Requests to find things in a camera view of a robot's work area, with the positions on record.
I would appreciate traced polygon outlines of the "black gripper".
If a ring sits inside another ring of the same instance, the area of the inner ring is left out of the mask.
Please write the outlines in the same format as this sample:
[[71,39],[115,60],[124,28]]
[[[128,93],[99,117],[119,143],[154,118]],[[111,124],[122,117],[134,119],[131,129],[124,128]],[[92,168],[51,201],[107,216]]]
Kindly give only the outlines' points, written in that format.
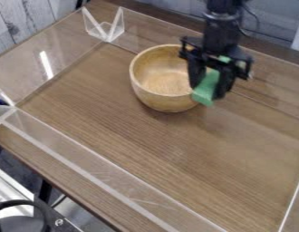
[[191,88],[195,89],[202,83],[207,67],[216,70],[223,68],[215,87],[215,99],[223,99],[232,89],[236,78],[243,80],[251,78],[254,57],[238,45],[231,45],[223,52],[207,51],[203,39],[196,36],[183,36],[180,42],[179,57],[188,62]]

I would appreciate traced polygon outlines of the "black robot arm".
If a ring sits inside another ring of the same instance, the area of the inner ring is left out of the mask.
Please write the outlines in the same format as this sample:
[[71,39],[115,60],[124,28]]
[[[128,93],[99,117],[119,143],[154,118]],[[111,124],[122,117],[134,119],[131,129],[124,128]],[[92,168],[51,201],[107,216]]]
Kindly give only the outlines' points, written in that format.
[[203,37],[183,36],[179,57],[188,62],[192,100],[211,106],[226,97],[238,79],[248,80],[254,57],[240,46],[243,11],[248,0],[207,0]]

